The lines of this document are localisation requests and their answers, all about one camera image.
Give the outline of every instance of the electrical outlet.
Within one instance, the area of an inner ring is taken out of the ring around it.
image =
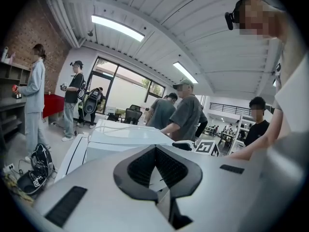
[[[7,166],[5,166],[5,167],[3,168],[3,172],[4,172],[5,174],[11,173],[11,170],[15,170],[15,167],[14,167],[14,164],[13,164],[13,163],[11,163],[11,164],[9,164],[9,165],[7,165]]]

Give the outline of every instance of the railing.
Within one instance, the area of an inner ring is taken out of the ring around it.
[[[239,107],[239,106],[230,106],[230,105],[224,105],[224,104],[218,104],[218,103],[211,103],[209,109],[226,112],[226,113],[232,113],[237,115],[251,115],[251,109]]]

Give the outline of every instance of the man in gray t-shirt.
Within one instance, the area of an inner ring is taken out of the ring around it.
[[[162,129],[161,132],[170,133],[170,137],[174,141],[195,140],[195,132],[202,111],[198,99],[193,94],[193,87],[193,83],[187,79],[173,85],[182,101],[170,117],[172,123]]]
[[[174,104],[177,99],[178,97],[175,93],[170,93],[166,99],[156,99],[146,116],[146,126],[159,130],[166,127],[169,124],[169,118],[176,110]]]

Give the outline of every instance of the brick wall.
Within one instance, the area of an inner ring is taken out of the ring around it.
[[[15,52],[15,63],[31,68],[30,54],[35,44],[42,44],[47,55],[44,63],[45,93],[54,93],[71,46],[64,38],[45,0],[29,0],[8,31],[2,49],[9,47],[9,56]]]

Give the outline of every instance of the light blue shirt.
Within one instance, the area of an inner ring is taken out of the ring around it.
[[[45,67],[43,60],[33,64],[32,75],[29,77],[28,86],[18,87],[19,93],[26,99],[26,114],[43,112],[44,108]]]

